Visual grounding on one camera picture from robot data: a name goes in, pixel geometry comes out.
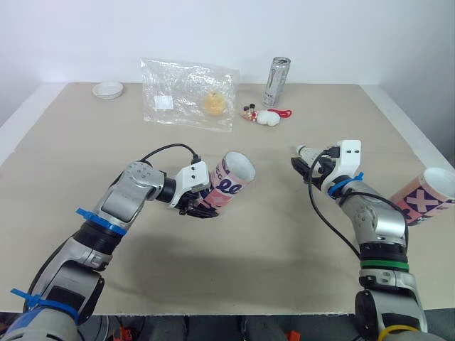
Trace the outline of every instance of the energy drink can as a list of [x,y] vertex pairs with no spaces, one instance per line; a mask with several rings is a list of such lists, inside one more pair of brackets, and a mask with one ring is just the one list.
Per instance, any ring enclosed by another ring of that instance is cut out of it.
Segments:
[[263,102],[267,107],[275,107],[283,91],[291,60],[286,57],[275,57],[270,66],[269,79],[265,87]]

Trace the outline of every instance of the paper cup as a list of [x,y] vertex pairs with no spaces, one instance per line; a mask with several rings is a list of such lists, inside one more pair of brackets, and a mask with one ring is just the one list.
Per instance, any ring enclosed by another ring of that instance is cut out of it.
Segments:
[[403,209],[408,225],[419,224],[455,206],[455,174],[428,168],[392,195],[390,201]]
[[199,205],[216,210],[226,206],[256,176],[251,161],[238,151],[229,151],[210,172],[210,188],[201,192]]

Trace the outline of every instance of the white bowl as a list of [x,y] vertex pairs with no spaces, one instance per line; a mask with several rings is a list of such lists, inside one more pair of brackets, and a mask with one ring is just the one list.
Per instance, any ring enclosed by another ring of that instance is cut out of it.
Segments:
[[93,95],[101,99],[114,99],[123,93],[123,84],[118,82],[103,82],[92,89]]

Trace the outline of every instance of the beige tabletop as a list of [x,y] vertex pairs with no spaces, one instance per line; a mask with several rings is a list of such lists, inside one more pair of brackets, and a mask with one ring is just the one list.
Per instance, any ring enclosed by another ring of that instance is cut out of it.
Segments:
[[[69,84],[0,167],[2,260],[0,310],[20,310],[10,294],[26,290],[48,255],[82,224],[126,164],[175,142],[189,144],[212,168],[229,150],[243,152],[257,177],[211,220],[183,217],[148,202],[103,272],[96,313],[245,314],[353,312],[359,263],[311,208],[290,164],[299,144],[325,147],[360,139],[364,181],[384,196],[424,169],[356,85],[287,85],[276,127],[235,117],[232,133],[143,120],[141,85],[118,99],[95,98],[92,84]],[[237,105],[259,105],[263,86],[243,85]],[[154,156],[175,174],[190,155]],[[349,219],[330,198],[316,200],[354,241]],[[454,306],[455,213],[410,229],[409,264],[425,308]]]

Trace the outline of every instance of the plastic bag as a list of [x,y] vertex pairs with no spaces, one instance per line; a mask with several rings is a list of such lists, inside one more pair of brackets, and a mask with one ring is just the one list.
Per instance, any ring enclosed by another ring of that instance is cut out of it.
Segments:
[[232,131],[237,70],[142,58],[141,71],[145,121]]

